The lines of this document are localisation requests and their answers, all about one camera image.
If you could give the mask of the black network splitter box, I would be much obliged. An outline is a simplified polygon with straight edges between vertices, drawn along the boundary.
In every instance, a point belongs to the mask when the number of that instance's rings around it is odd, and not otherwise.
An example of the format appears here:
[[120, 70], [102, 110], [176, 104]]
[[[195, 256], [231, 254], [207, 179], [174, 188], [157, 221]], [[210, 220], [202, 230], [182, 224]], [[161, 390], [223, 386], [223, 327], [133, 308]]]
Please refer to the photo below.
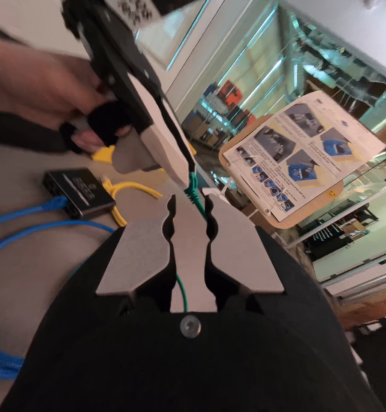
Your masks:
[[53, 197], [66, 199], [63, 210], [73, 220], [88, 220], [109, 213], [113, 197], [88, 168], [47, 171], [43, 185]]

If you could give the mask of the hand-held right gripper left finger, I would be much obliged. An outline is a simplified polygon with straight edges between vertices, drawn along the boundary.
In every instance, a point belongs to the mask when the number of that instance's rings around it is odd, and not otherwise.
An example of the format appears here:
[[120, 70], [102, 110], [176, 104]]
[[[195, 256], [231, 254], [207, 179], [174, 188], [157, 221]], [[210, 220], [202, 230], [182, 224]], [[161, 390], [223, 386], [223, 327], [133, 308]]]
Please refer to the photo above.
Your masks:
[[158, 201], [158, 215], [129, 222], [120, 236], [103, 277], [98, 296], [127, 296], [154, 301], [169, 312], [177, 269], [172, 237], [176, 214], [175, 195]]

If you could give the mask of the storage shelf rack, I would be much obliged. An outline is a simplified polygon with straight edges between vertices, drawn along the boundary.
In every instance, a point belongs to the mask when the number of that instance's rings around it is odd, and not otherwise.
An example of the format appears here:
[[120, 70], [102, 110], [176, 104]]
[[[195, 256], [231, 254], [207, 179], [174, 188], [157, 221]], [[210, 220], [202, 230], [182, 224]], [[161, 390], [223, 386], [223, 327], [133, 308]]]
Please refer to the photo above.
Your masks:
[[240, 89], [230, 80], [222, 86], [209, 85], [181, 124], [188, 140], [219, 150], [252, 125], [256, 117], [240, 108], [242, 98]]

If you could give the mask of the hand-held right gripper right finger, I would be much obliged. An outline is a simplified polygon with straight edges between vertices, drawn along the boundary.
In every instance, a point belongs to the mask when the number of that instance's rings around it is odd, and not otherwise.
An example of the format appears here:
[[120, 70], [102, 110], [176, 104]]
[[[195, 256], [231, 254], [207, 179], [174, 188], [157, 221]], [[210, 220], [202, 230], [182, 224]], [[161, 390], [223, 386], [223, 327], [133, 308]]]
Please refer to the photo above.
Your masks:
[[207, 218], [204, 280], [215, 297], [217, 310], [242, 296], [283, 294], [285, 288], [256, 226], [214, 193], [205, 196]]

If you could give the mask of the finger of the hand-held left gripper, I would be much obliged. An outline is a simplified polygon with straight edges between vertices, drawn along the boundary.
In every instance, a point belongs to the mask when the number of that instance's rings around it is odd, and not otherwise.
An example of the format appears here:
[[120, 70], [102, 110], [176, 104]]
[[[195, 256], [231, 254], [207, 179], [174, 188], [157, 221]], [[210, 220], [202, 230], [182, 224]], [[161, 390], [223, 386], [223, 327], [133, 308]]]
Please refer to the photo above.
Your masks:
[[166, 96], [154, 97], [134, 75], [129, 74], [129, 79], [152, 120], [141, 132], [141, 141], [169, 177], [181, 189], [188, 189], [196, 162], [172, 107]]
[[113, 168], [121, 174], [150, 172], [161, 168], [152, 157], [135, 129], [118, 137], [113, 151]]

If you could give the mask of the person's left hand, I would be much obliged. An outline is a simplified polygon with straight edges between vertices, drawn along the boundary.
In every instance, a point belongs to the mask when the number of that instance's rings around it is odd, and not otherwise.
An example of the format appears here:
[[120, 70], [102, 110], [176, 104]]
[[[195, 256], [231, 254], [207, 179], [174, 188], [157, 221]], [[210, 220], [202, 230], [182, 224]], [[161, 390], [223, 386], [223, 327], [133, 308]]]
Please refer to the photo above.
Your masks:
[[88, 60], [30, 51], [26, 103], [56, 117], [56, 125], [88, 115], [108, 102], [103, 84]]

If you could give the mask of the yellow plastic bin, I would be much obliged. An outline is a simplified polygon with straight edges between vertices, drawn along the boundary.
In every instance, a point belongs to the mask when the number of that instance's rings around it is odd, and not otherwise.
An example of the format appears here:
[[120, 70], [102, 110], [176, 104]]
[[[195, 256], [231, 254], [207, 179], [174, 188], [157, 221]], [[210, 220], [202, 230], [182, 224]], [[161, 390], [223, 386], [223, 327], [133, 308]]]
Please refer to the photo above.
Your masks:
[[[196, 149], [188, 143], [190, 150], [193, 154], [193, 156], [197, 155]], [[100, 150], [98, 150], [96, 153], [91, 154], [91, 158], [93, 161], [104, 163], [104, 164], [110, 164], [113, 165], [113, 153], [115, 151], [115, 145], [111, 145], [109, 147], [103, 147]], [[154, 164], [151, 167], [143, 169], [144, 171], [153, 171], [153, 170], [161, 170], [162, 168], [158, 164]]]

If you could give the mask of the white sheet stand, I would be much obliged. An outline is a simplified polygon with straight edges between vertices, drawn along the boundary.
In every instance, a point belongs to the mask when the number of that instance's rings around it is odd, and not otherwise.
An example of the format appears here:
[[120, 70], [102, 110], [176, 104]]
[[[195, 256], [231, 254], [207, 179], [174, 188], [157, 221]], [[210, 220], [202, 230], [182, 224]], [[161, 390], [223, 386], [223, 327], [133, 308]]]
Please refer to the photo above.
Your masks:
[[227, 190], [229, 189], [230, 184], [232, 183], [233, 178], [229, 177], [228, 181], [226, 182], [225, 186], [221, 189], [215, 189], [213, 192], [214, 196], [216, 196], [218, 199], [223, 200], [224, 202], [232, 205], [233, 207], [235, 207], [234, 203], [232, 203], [227, 197], [226, 197], [226, 193]]

